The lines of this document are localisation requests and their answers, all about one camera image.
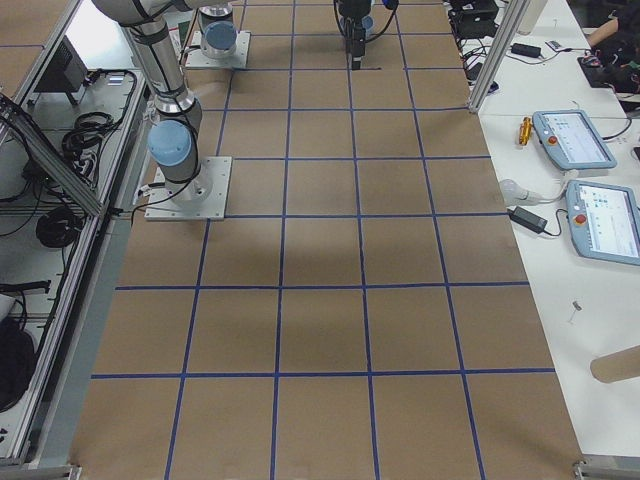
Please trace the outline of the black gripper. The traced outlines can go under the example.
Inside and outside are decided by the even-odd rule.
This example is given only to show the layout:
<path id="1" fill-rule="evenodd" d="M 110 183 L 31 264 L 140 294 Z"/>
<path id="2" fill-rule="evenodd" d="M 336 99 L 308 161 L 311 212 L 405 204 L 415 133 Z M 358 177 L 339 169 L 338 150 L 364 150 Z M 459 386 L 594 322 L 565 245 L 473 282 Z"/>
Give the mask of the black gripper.
<path id="1" fill-rule="evenodd" d="M 384 0 L 382 4 L 391 14 L 384 27 L 378 33 L 371 33 L 372 26 L 366 23 L 373 23 L 370 16 L 373 4 L 374 1 L 357 0 L 337 0 L 333 2 L 333 12 L 339 33 L 344 39 L 346 52 L 351 53 L 351 70 L 359 70 L 361 68 L 362 56 L 354 53 L 364 53 L 367 43 L 377 40 L 386 33 L 399 7 L 398 1 Z"/>

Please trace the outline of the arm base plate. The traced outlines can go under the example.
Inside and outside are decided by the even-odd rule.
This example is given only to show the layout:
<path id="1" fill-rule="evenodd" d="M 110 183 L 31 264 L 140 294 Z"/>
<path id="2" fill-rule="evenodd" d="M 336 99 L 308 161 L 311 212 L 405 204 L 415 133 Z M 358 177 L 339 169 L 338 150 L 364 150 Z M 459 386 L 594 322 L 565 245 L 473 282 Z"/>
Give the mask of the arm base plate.
<path id="1" fill-rule="evenodd" d="M 235 46 L 228 50 L 207 47 L 201 49 L 202 35 L 196 31 L 186 52 L 185 67 L 187 69 L 230 69 L 245 70 L 247 68 L 251 33 L 240 31 Z"/>
<path id="2" fill-rule="evenodd" d="M 181 186 L 167 183 L 159 167 L 154 181 L 164 183 L 150 192 L 150 207 L 144 217 L 149 221 L 221 221 L 225 218 L 232 158 L 207 156 L 200 159 L 200 172 L 184 190 L 171 197 Z"/>

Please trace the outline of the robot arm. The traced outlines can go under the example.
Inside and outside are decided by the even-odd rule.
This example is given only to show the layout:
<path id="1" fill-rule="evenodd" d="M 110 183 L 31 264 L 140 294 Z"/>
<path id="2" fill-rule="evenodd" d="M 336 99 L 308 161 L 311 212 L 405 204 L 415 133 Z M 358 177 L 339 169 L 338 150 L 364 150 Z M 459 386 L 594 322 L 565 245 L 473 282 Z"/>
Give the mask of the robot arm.
<path id="1" fill-rule="evenodd" d="M 207 1 L 96 1 L 95 7 L 125 31 L 137 64 L 154 92 L 159 122 L 147 138 L 149 152 L 176 202 L 199 201 L 211 191 L 202 171 L 197 135 L 202 118 L 199 101 L 187 87 L 169 35 L 165 14 L 189 12 Z"/>
<path id="2" fill-rule="evenodd" d="M 383 1 L 390 11 L 384 27 L 373 32 L 374 20 L 371 8 L 374 1 L 333 1 L 333 14 L 336 26 L 344 40 L 345 52 L 352 70 L 359 70 L 366 53 L 366 46 L 382 36 L 388 29 L 397 12 L 398 1 Z M 230 4 L 222 7 L 201 7 L 198 10 L 198 25 L 201 33 L 200 50 L 212 59 L 222 59 L 235 52 L 239 45 L 240 32 L 232 20 Z"/>

